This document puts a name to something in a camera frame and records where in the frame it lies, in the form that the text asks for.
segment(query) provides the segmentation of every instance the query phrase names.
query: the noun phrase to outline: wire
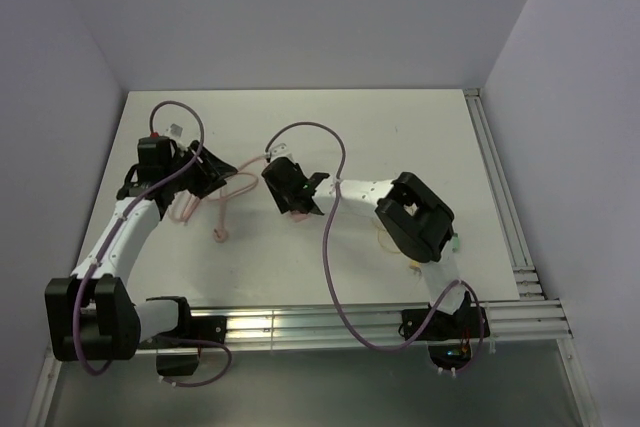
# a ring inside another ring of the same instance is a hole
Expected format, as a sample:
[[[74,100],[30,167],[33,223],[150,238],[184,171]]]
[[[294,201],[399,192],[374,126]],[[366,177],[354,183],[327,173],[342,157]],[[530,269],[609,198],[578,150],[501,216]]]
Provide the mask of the wire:
[[[240,165],[240,167],[238,167],[238,173],[232,177],[232,178],[239,177],[239,176],[251,177],[253,180],[249,184],[239,187],[236,190],[233,190],[229,194],[227,194],[227,187],[224,186],[222,187],[222,189],[220,189],[220,193],[218,194],[218,197],[213,199],[209,197],[205,198],[205,200],[207,200],[208,202],[220,203],[220,207],[218,209],[218,223],[216,227],[213,229],[213,238],[216,242],[222,243],[229,238],[229,231],[225,227],[227,203],[235,197],[239,197],[243,194],[246,194],[247,192],[251,192],[253,189],[255,189],[258,186],[258,183],[260,182],[260,178],[256,174],[252,172],[245,172],[244,170],[247,167],[249,167],[251,164],[264,159],[265,159],[264,155],[259,155],[257,157],[254,157],[246,161],[245,163]],[[200,206],[201,200],[194,195],[187,194],[187,201],[184,204],[184,207],[182,208],[182,212],[178,214],[176,210],[181,205],[180,201],[181,201],[180,198],[176,199],[176,202],[174,202],[173,206],[169,209],[169,218],[176,223],[186,224],[191,218],[191,216],[195,213],[196,209]]]
[[[214,342],[212,340],[195,340],[195,339],[176,339],[174,337],[165,337],[164,335],[157,335],[156,338],[160,340],[164,340],[167,342],[172,342],[174,344],[186,344],[186,345],[197,345],[198,347],[214,347],[216,349],[222,349],[227,354],[227,363],[222,368],[220,372],[207,380],[202,380],[200,382],[180,382],[174,380],[170,377],[162,377],[162,381],[168,384],[173,385],[174,387],[203,387],[205,385],[213,384],[216,380],[221,379],[224,374],[227,373],[229,367],[231,367],[231,363],[233,362],[233,354],[229,347],[224,344],[219,344],[218,342]]]
[[[149,116],[149,129],[151,133],[155,132],[153,128],[153,120],[156,116],[156,113],[165,105],[176,105],[178,107],[182,107],[183,109],[187,110],[191,115],[193,115],[193,117],[196,119],[196,122],[198,123],[198,127],[200,128],[200,144],[198,145],[198,148],[196,149],[193,157],[189,159],[189,161],[185,165],[183,165],[180,169],[178,169],[173,174],[168,175],[164,179],[156,182],[151,187],[146,189],[144,192],[138,195],[135,199],[133,199],[133,201],[131,201],[131,203],[124,209],[122,213],[122,217],[118,218],[116,222],[113,224],[113,227],[111,228],[104,242],[98,249],[98,252],[96,253],[95,258],[92,260],[91,266],[89,267],[89,269],[84,275],[84,278],[80,282],[80,286],[78,287],[78,293],[76,295],[76,299],[73,304],[73,317],[72,317],[73,347],[76,352],[76,357],[78,358],[80,365],[82,365],[82,368],[88,374],[93,376],[98,376],[105,373],[109,368],[109,366],[111,365],[111,360],[108,360],[101,368],[94,369],[89,364],[89,361],[87,360],[87,357],[85,356],[84,351],[82,350],[82,340],[80,338],[80,312],[82,310],[82,299],[84,297],[84,293],[89,283],[89,280],[91,280],[91,278],[93,277],[93,274],[98,269],[102,258],[106,254],[107,250],[109,250],[109,247],[113,242],[113,239],[115,238],[116,234],[120,230],[120,227],[122,227],[122,224],[126,222],[128,215],[135,208],[135,206],[138,205],[149,194],[156,191],[160,187],[168,184],[169,182],[171,182],[172,180],[176,179],[177,177],[181,176],[184,172],[186,172],[187,169],[189,169],[196,162],[196,159],[200,156],[200,153],[202,152],[202,149],[203,149],[204,124],[202,123],[202,119],[196,113],[195,110],[193,110],[187,104],[183,104],[182,102],[177,102],[175,100],[165,100],[164,102],[160,102],[158,105],[156,105],[151,111],[151,115]]]
[[[336,199],[335,199],[335,201],[333,203],[333,206],[331,207],[329,215],[327,216],[327,222],[326,222],[326,224],[324,226],[324,232],[322,234],[322,263],[323,263],[323,266],[324,266],[324,274],[325,274],[325,278],[326,278],[326,281],[327,281],[327,287],[329,288],[329,294],[331,295],[331,300],[333,302],[334,307],[336,308],[336,311],[338,312],[338,315],[340,316],[340,319],[342,320],[342,323],[347,328],[347,330],[351,333],[351,335],[353,335],[353,337],[358,342],[360,342],[362,345],[364,345],[365,347],[368,347],[371,350],[376,350],[376,351],[379,351],[379,352],[399,352],[399,351],[404,350],[407,347],[409,347],[418,337],[420,337],[422,332],[424,332],[424,330],[427,328],[427,325],[429,325],[429,322],[431,322],[431,319],[435,315],[435,313],[436,313],[438,307],[440,306],[440,304],[444,301],[444,299],[447,296],[447,294],[449,294],[449,292],[451,292],[456,286],[462,285],[471,293],[471,296],[473,297],[474,301],[476,302],[476,306],[477,306],[477,310],[478,310],[478,318],[479,318],[479,323],[480,323],[480,335],[479,335],[478,349],[477,349],[477,352],[479,352],[481,347],[482,347],[482,343],[484,341],[484,319],[482,318],[482,310],[481,310],[480,302],[478,300],[478,297],[477,297],[475,291],[471,288],[471,286],[467,282],[465,282],[464,280],[461,280],[461,279],[454,280],[449,285],[447,285],[447,287],[442,291],[440,296],[433,303],[433,306],[431,307],[431,309],[429,309],[429,314],[424,319],[424,321],[422,322],[420,327],[418,327],[418,329],[415,331],[415,333],[410,338],[408,338],[407,340],[405,340],[404,342],[402,342],[399,345],[394,345],[394,346],[376,345],[376,344],[368,341],[367,339],[365,339],[356,330],[356,328],[353,326],[353,324],[351,324],[351,322],[349,321],[349,318],[347,317],[347,314],[344,311],[344,308],[343,308],[342,304],[340,303],[340,300],[338,299],[338,295],[336,293],[336,289],[335,289],[335,286],[333,284],[333,279],[331,277],[331,267],[329,265],[329,233],[331,232],[331,225],[333,224],[333,220],[334,220],[334,218],[336,216],[336,212],[338,211],[338,206],[340,205],[340,198],[341,198],[340,178],[342,176],[342,170],[344,168],[344,164],[347,161],[347,150],[346,150],[346,148],[344,146],[344,142],[342,141],[340,136],[333,129],[331,129],[330,127],[327,127],[324,124],[320,124],[318,122],[306,122],[306,121],[304,121],[304,122],[295,122],[293,124],[287,125],[286,127],[280,129],[271,138],[271,140],[267,143],[267,146],[265,148],[265,152],[269,152],[269,149],[271,148],[271,145],[273,145],[273,143],[283,133],[285,133],[286,131],[288,131],[288,130],[294,128],[294,127],[299,127],[299,126],[317,127],[317,128],[322,129],[322,130],[324,130],[326,132],[329,132],[331,135],[333,135],[333,137],[338,141],[338,144],[340,145],[340,151],[341,151],[342,155],[341,155],[341,159],[340,159],[340,164],[338,165],[338,169],[336,170],[336,186],[335,186],[336,187]],[[469,367],[473,363],[473,361],[475,360],[476,357],[477,357],[477,353],[459,371],[462,371],[465,368]]]

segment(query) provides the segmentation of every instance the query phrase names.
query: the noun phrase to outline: gray floor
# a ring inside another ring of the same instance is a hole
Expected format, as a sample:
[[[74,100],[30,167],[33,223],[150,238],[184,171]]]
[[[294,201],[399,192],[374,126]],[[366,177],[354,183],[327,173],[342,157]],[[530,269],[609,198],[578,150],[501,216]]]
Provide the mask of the gray floor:
[[[159,384],[153,356],[97,379],[66,364],[47,425],[579,425],[555,342],[497,347],[455,380],[435,374],[424,346],[238,354],[226,377],[197,389]],[[223,358],[210,360],[197,375]]]

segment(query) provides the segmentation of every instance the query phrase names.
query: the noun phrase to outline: gray wall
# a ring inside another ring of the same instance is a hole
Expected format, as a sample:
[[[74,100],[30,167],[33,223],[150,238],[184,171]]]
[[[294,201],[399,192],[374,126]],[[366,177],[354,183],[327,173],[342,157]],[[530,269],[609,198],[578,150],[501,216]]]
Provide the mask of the gray wall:
[[[128,89],[479,87],[526,0],[72,0]]]
[[[42,367],[44,288],[75,265],[122,94],[69,0],[0,9],[0,424],[12,426]]]
[[[640,418],[640,0],[529,0],[486,108],[606,425]]]

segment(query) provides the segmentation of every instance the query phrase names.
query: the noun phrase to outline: white table surface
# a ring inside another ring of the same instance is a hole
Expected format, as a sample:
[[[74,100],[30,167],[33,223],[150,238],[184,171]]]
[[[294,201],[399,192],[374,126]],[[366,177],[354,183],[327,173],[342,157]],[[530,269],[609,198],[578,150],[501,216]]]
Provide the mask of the white table surface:
[[[172,99],[192,106],[206,127],[205,145],[239,165],[264,151],[281,127],[314,120],[336,130],[347,146],[343,178],[382,180],[413,172],[454,211],[461,238],[461,276],[482,300],[517,300],[518,290],[482,157],[459,90],[191,91],[129,94],[85,236],[86,256],[113,213],[115,195],[148,135],[149,112]],[[197,138],[194,120],[163,108],[156,130],[171,123]],[[311,127],[281,138],[306,175],[334,172],[336,141]],[[260,173],[261,167],[255,166]],[[211,237],[216,204],[207,203],[188,225],[168,217],[151,234],[128,282],[132,300],[182,295],[192,305],[276,306],[330,303],[320,245],[325,217],[293,223],[279,214],[268,189],[228,205],[229,240]],[[343,303],[430,300],[424,279],[403,255],[384,252],[370,220],[338,215],[330,238],[334,281]]]

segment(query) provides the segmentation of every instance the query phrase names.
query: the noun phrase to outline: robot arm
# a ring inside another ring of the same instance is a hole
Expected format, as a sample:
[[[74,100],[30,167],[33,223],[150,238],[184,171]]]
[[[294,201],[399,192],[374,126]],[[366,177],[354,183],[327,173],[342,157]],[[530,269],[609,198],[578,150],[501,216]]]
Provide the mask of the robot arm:
[[[323,215],[336,197],[336,178],[307,178],[288,156],[272,158],[262,172],[281,213]],[[453,212],[418,177],[403,172],[395,180],[340,181],[341,208],[377,217],[398,249],[420,263],[438,262],[453,237]]]
[[[125,285],[144,243],[175,195],[188,190],[204,198],[237,173],[234,167],[203,147],[196,161],[182,175],[135,203],[135,199],[151,185],[183,168],[198,147],[197,141],[189,147],[180,147],[171,138],[157,135],[138,142],[138,163],[125,177],[117,194],[114,213],[96,246],[70,277],[52,279],[45,290],[51,343],[58,360],[77,358],[73,344],[73,305],[80,282],[96,264],[98,251],[105,247],[82,298],[80,339],[86,358],[130,359],[143,340],[159,333],[180,336],[188,331],[191,313],[185,298],[158,297],[135,305]],[[109,241],[118,222],[122,223],[121,227]]]

